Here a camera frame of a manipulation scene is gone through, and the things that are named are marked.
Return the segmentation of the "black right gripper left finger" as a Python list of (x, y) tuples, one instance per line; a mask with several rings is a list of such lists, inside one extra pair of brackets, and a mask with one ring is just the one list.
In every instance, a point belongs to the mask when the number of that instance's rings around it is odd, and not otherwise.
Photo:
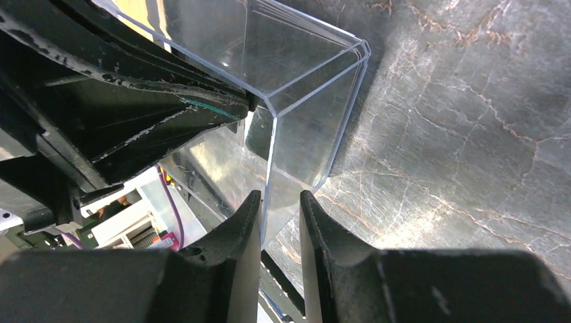
[(170, 249), (33, 251), (1, 264), (2, 322), (255, 322), (261, 193)]

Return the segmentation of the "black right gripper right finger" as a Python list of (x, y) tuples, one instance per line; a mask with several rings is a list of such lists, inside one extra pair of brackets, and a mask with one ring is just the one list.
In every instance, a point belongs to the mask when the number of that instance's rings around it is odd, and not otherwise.
[(531, 253), (378, 249), (300, 194), (309, 322), (569, 322), (570, 300)]

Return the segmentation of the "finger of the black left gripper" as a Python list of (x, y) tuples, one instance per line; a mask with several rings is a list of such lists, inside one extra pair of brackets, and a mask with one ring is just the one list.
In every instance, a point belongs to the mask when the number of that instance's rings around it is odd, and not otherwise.
[(243, 119), (247, 91), (91, 1), (1, 2), (1, 162), (13, 186), (85, 192), (130, 180)]

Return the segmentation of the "clear tray with cards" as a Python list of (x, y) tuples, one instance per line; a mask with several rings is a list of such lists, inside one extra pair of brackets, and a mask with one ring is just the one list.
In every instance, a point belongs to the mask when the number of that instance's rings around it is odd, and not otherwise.
[(224, 219), (262, 197), (262, 246), (327, 179), (361, 86), (368, 43), (277, 1), (99, 1), (124, 24), (259, 99), (161, 165)]

